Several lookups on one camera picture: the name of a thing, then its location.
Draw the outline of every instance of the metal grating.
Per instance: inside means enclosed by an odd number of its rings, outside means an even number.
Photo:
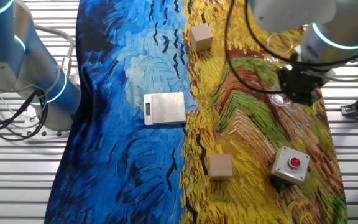
[[[34,22],[54,27],[75,37],[78,1],[26,0]],[[61,63],[68,42],[52,34],[38,32],[41,40]],[[73,54],[71,79],[78,80],[78,68]],[[336,69],[340,78],[358,78],[358,62]],[[358,224],[358,121],[341,116],[339,107],[358,99],[358,82],[328,83],[323,89],[328,120],[336,146],[337,158],[346,190],[349,223]],[[24,102],[16,94],[3,94],[13,110]],[[6,116],[10,116],[0,100]],[[7,142],[0,139],[0,224],[39,224],[44,222],[50,189],[67,137],[37,136],[36,142]]]

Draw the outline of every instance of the glass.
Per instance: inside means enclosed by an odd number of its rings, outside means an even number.
[[[294,48],[292,39],[289,38],[289,36],[287,36],[283,33],[280,33],[280,32],[274,33],[268,38],[267,47],[273,53],[282,55],[282,56],[285,56],[286,54],[290,53]],[[274,56],[272,56],[270,54],[265,54],[264,57],[265,57],[264,61],[267,65],[279,67],[280,64],[282,63],[279,59],[275,58]],[[274,84],[274,86],[271,90],[272,91],[280,90],[278,82],[276,84]],[[285,106],[286,109],[291,113],[296,112],[299,107],[299,105],[297,103],[292,103],[291,101],[284,99],[279,94],[271,94],[270,100],[275,105]]]
[[[267,48],[271,50],[273,53],[278,55],[285,55],[292,51],[293,49],[293,41],[289,36],[277,32],[272,34],[267,39]],[[280,65],[280,60],[275,58],[273,55],[265,54],[264,61],[267,65],[276,66]]]

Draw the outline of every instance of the white cable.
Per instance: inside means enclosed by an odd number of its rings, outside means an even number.
[[[2,119],[5,119],[5,120],[8,119],[8,118],[6,118],[6,117],[4,116],[4,114],[2,113],[1,108],[0,108],[0,116],[1,116]],[[40,123],[40,121],[38,121],[37,123],[33,124],[32,126],[28,126],[28,127],[18,126],[18,125],[14,124],[14,123],[11,123],[10,125],[12,125],[13,127],[17,127],[17,128],[27,129],[27,128],[33,128],[33,127],[37,126],[39,123]]]
[[[353,78],[353,79],[350,79],[350,80],[344,80],[342,78],[326,77],[324,75],[320,75],[320,74],[317,74],[317,73],[315,73],[315,74],[309,73],[309,75],[314,76],[314,77],[319,77],[319,78],[322,78],[322,79],[325,79],[325,80],[333,81],[333,82],[358,82],[358,78]]]
[[[68,42],[70,43],[70,46],[68,48],[66,57],[71,58],[71,56],[73,55],[73,51],[74,51],[74,40],[70,35],[68,35],[67,33],[65,33],[63,31],[54,29],[54,28],[44,27],[44,26],[40,26],[37,24],[34,24],[34,26],[35,26],[35,29],[37,29],[37,30],[48,32],[50,34],[56,34],[56,35],[62,36],[64,39],[68,40]]]

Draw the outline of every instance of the black cable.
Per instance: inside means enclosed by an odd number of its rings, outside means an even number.
[[[14,119],[16,119],[18,116],[20,116],[30,105],[34,97],[36,96],[37,92],[34,91],[28,99],[23,103],[23,105],[17,110],[17,112],[9,119],[6,119],[4,121],[0,121],[0,125],[10,124]]]
[[[269,50],[268,48],[266,48],[259,40],[258,38],[256,37],[256,35],[254,34],[254,32],[252,31],[251,29],[251,26],[249,24],[249,16],[248,16],[248,0],[244,0],[245,4],[244,4],[244,9],[245,9],[245,15],[246,15],[246,24],[247,24],[247,28],[249,30],[249,33],[250,35],[252,36],[253,40],[264,50],[266,51],[268,54],[270,54],[271,56],[277,58],[277,59],[280,59],[286,63],[290,63],[290,64],[293,64],[293,65],[302,65],[302,66],[307,66],[307,67],[325,67],[325,66],[333,66],[333,65],[338,65],[338,64],[343,64],[343,63],[347,63],[348,61],[351,61],[351,60],[354,60],[354,59],[357,59],[358,58],[358,54],[355,55],[355,56],[352,56],[352,57],[349,57],[347,59],[344,59],[344,60],[339,60],[339,61],[336,61],[336,62],[326,62],[326,63],[309,63],[309,62],[296,62],[296,61],[291,61],[285,57],[282,57],[280,55],[277,55],[275,53],[273,53],[271,50]]]
[[[229,32],[229,23],[230,23],[231,12],[232,12],[233,7],[234,7],[234,1],[235,0],[231,1],[229,15],[227,16],[227,19],[226,19],[226,28],[225,28],[225,31],[224,31],[224,52],[225,52],[225,55],[226,55],[226,60],[227,60],[227,62],[229,64],[229,67],[231,69],[231,72],[240,81],[241,84],[243,84],[248,89],[253,90],[253,91],[257,92],[257,93],[263,93],[263,94],[282,94],[282,93],[285,93],[284,91],[266,91],[266,90],[260,90],[260,89],[254,88],[254,87],[248,85],[246,82],[244,82],[240,78],[239,74],[235,71],[235,69],[233,67],[233,64],[231,63],[231,59],[229,58],[229,50],[227,48],[227,33]]]
[[[23,105],[17,110],[17,112],[9,119],[1,121],[0,122],[0,130],[3,128],[6,128],[8,125],[10,125],[18,116],[20,116],[30,105],[32,100],[34,99],[34,96],[37,94],[36,91],[34,91],[29,98],[23,103]]]
[[[40,122],[39,122],[38,126],[36,127],[35,131],[31,132],[31,134],[29,134],[28,136],[23,136],[19,133],[16,133],[15,131],[13,131],[11,128],[9,128],[7,126],[6,129],[8,131],[10,131],[12,134],[19,136],[21,138],[20,139],[9,139],[9,138],[3,136],[2,134],[0,134],[0,138],[5,139],[7,141],[23,141],[23,140],[26,140],[26,139],[29,139],[29,138],[35,136],[36,134],[38,134],[40,132],[40,130],[44,126],[47,116],[48,116],[48,104],[47,104],[47,99],[46,99],[44,93],[41,90],[36,90],[36,91],[37,91],[37,96],[39,97],[39,100],[40,100],[41,108],[45,107],[45,109],[42,110]]]

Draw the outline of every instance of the cable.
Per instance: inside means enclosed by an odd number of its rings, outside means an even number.
[[[285,57],[282,57],[280,55],[277,55],[275,53],[273,53],[271,50],[269,50],[268,48],[266,48],[256,37],[256,35],[254,34],[254,32],[251,29],[251,26],[249,24],[249,16],[248,16],[248,0],[244,0],[245,4],[244,4],[244,9],[245,9],[245,15],[246,15],[246,24],[247,24],[247,28],[249,30],[249,33],[251,35],[251,37],[253,38],[253,40],[264,50],[266,51],[268,54],[274,56],[277,59],[283,60],[286,63],[290,63],[293,65],[302,65],[302,66],[307,66],[307,67],[326,67],[326,66],[333,66],[333,65],[338,65],[338,64],[342,64],[342,63],[346,63],[350,60],[354,60],[358,58],[358,54],[353,56],[353,57],[349,57],[347,59],[344,60],[339,60],[336,62],[326,62],[326,63],[308,63],[308,62],[296,62],[296,61],[291,61]]]
[[[47,106],[47,104],[45,103],[45,100],[41,100],[41,99],[40,99],[40,101],[42,101],[42,103],[43,103],[45,106]],[[42,115],[42,117],[41,117],[41,121],[42,121],[42,122],[38,122],[38,126],[37,126],[37,128],[35,129],[35,131],[34,131],[34,132],[31,132],[31,134],[28,135],[28,136],[23,136],[23,135],[21,135],[21,134],[19,134],[19,133],[16,133],[15,131],[13,131],[11,128],[6,127],[6,129],[7,129],[8,131],[10,131],[12,134],[14,134],[14,135],[16,135],[16,136],[19,136],[19,137],[21,137],[21,138],[20,138],[20,139],[9,139],[9,138],[7,138],[7,137],[1,135],[1,134],[0,134],[0,138],[3,138],[3,139],[5,139],[5,140],[7,140],[7,141],[23,141],[23,140],[25,140],[25,139],[31,138],[31,137],[35,136],[37,133],[39,133],[39,131],[42,129],[42,126],[43,126],[44,123],[45,123],[46,117],[47,117],[47,113],[43,113],[43,115]]]
[[[358,82],[358,78],[354,78],[354,79],[350,79],[350,80],[344,80],[344,79],[339,79],[339,78],[330,78],[330,77],[326,77],[324,75],[320,75],[320,74],[310,74],[311,76],[314,77],[320,77],[322,79],[325,80],[329,80],[329,81],[333,81],[333,82]]]
[[[0,130],[10,125],[20,114],[22,114],[29,107],[31,101],[34,99],[34,96],[37,95],[37,93],[38,91],[34,91],[29,96],[29,98],[23,103],[23,105],[19,108],[19,110],[17,110],[16,114],[14,114],[11,118],[4,121],[0,121],[0,125],[1,125]]]
[[[1,115],[1,117],[2,117],[3,119],[7,119],[7,118],[4,116],[4,114],[2,113],[1,108],[0,108],[0,115]],[[18,126],[18,125],[14,124],[14,123],[12,123],[11,125],[14,126],[14,127],[17,127],[17,128],[25,129],[25,128],[33,128],[33,127],[35,127],[36,125],[38,125],[39,123],[40,123],[40,121],[38,121],[36,124],[33,124],[32,126],[27,126],[27,127]]]
[[[266,91],[266,90],[260,90],[260,89],[254,88],[254,87],[248,85],[244,80],[242,80],[242,78],[240,78],[239,74],[234,69],[233,64],[231,63],[231,59],[229,58],[229,50],[227,48],[227,33],[229,32],[229,23],[230,23],[231,12],[234,7],[234,1],[235,0],[231,1],[229,15],[227,16],[227,19],[226,19],[226,28],[224,31],[224,53],[225,53],[225,56],[226,56],[227,62],[229,64],[231,72],[240,81],[241,84],[243,84],[248,89],[253,90],[257,93],[263,93],[263,94],[282,94],[282,93],[284,93],[284,91]]]
[[[41,116],[41,119],[40,119],[40,122],[38,123],[38,126],[37,128],[35,129],[34,132],[31,132],[31,134],[29,134],[28,136],[23,136],[19,133],[16,133],[14,132],[12,129],[10,129],[9,127],[6,127],[6,129],[8,131],[10,131],[12,134],[16,135],[16,136],[19,136],[21,137],[20,139],[9,139],[3,135],[0,134],[0,138],[3,138],[7,141],[23,141],[23,140],[26,140],[26,139],[29,139],[33,136],[35,136],[37,133],[39,133],[39,131],[42,129],[42,127],[44,126],[45,124],[45,121],[47,119],[47,116],[48,116],[48,104],[46,103],[47,102],[47,99],[45,96],[42,96],[42,92],[41,91],[37,91],[37,96],[39,97],[39,100],[40,100],[40,103],[43,107],[46,107],[45,110],[43,110],[42,112],[42,116]]]
[[[68,40],[68,42],[70,43],[70,46],[68,48],[68,52],[67,52],[66,57],[71,58],[71,56],[73,55],[73,50],[74,50],[74,40],[70,35],[68,35],[67,33],[65,33],[63,31],[54,29],[54,28],[44,27],[44,26],[40,26],[40,25],[37,25],[37,24],[34,24],[34,26],[35,26],[35,28],[37,30],[48,32],[50,34],[60,35],[64,39]]]

